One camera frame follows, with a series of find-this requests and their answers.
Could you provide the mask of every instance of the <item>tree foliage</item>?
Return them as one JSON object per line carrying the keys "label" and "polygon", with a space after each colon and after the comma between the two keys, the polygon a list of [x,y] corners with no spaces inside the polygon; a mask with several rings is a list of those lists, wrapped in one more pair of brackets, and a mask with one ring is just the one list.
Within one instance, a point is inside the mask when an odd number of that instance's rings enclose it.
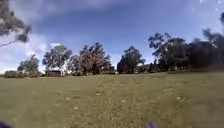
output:
{"label": "tree foliage", "polygon": [[0,36],[6,36],[10,33],[15,33],[15,40],[0,44],[0,47],[16,42],[28,42],[28,34],[31,27],[15,16],[15,13],[9,8],[9,0],[0,1]]}
{"label": "tree foliage", "polygon": [[39,60],[36,58],[35,54],[32,55],[29,59],[20,62],[17,70],[20,73],[26,74],[28,76],[36,77],[39,74]]}
{"label": "tree foliage", "polygon": [[142,54],[134,46],[124,51],[120,62],[117,64],[117,70],[119,73],[134,73],[135,68],[139,63],[144,63],[145,59],[142,59]]}
{"label": "tree foliage", "polygon": [[56,46],[50,52],[46,52],[42,61],[46,65],[46,69],[54,70],[55,68],[62,69],[65,62],[72,55],[72,51],[63,45]]}
{"label": "tree foliage", "polygon": [[103,46],[98,42],[92,46],[85,45],[79,55],[73,55],[67,64],[67,70],[83,75],[88,72],[96,75],[110,69],[110,56],[106,56]]}

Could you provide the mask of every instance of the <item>green grass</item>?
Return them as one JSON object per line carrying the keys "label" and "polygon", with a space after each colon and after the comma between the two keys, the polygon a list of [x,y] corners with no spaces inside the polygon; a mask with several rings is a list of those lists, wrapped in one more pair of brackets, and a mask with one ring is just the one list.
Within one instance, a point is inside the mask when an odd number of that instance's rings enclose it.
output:
{"label": "green grass", "polygon": [[223,128],[224,73],[0,78],[16,128]]}

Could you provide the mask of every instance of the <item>ground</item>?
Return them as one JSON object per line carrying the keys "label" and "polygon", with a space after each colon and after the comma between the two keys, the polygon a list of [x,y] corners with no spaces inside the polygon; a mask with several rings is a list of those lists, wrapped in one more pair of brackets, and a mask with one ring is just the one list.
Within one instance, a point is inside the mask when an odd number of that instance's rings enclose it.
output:
{"label": "ground", "polygon": [[0,79],[16,128],[223,128],[224,73]]}

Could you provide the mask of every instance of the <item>white cloud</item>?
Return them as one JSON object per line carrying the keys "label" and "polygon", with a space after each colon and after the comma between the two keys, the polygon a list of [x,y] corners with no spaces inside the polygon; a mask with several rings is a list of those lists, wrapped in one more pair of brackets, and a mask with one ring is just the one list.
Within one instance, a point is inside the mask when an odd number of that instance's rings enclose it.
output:
{"label": "white cloud", "polygon": [[54,47],[56,47],[56,46],[59,46],[59,45],[61,45],[60,43],[51,43],[51,47],[52,48],[54,48]]}
{"label": "white cloud", "polygon": [[121,60],[120,54],[109,54],[111,57],[111,64],[117,68],[117,63]]}
{"label": "white cloud", "polygon": [[[6,43],[12,39],[13,36],[1,37],[0,42]],[[30,42],[27,44],[18,42],[0,47],[0,73],[4,73],[6,70],[16,70],[20,61],[27,59],[33,54],[36,54],[41,61],[47,49],[47,39],[38,34],[31,34]]]}
{"label": "white cloud", "polygon": [[16,15],[27,22],[35,22],[47,16],[68,11],[105,9],[130,0],[11,0]]}

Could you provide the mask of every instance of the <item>tree branch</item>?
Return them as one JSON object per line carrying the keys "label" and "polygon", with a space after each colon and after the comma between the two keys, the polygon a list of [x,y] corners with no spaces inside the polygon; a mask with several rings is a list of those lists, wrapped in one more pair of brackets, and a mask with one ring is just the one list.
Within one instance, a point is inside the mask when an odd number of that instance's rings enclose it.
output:
{"label": "tree branch", "polygon": [[17,41],[10,41],[9,43],[5,43],[5,44],[0,44],[0,47],[4,47],[13,43],[16,43]]}

